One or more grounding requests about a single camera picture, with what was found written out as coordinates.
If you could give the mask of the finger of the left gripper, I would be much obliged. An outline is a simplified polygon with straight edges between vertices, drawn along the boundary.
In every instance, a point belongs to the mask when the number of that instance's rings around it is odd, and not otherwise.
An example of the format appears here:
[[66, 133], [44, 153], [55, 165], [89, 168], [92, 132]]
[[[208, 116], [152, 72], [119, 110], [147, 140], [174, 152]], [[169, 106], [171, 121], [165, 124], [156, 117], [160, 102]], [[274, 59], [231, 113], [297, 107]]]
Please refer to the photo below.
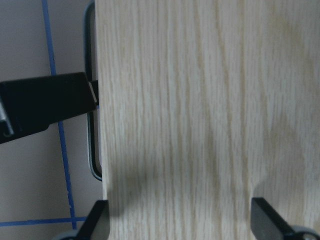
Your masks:
[[83, 72], [2, 81], [0, 142], [48, 129], [51, 124], [94, 111], [98, 82]]

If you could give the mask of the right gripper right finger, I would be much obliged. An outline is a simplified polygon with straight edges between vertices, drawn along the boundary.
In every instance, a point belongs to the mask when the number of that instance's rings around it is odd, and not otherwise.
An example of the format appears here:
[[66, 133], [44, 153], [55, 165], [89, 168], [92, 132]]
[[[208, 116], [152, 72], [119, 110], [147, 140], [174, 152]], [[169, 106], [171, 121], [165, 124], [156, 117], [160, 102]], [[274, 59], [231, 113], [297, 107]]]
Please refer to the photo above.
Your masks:
[[251, 199], [250, 229], [257, 240], [303, 240], [263, 197]]

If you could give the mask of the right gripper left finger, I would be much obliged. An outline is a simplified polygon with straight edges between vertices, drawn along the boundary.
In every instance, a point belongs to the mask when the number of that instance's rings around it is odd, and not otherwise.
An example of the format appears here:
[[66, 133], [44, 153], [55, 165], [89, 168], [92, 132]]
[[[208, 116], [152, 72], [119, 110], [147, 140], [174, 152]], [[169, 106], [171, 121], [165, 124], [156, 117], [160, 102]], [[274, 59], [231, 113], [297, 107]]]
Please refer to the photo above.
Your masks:
[[109, 201], [97, 200], [77, 232], [75, 240], [107, 240], [110, 232]]

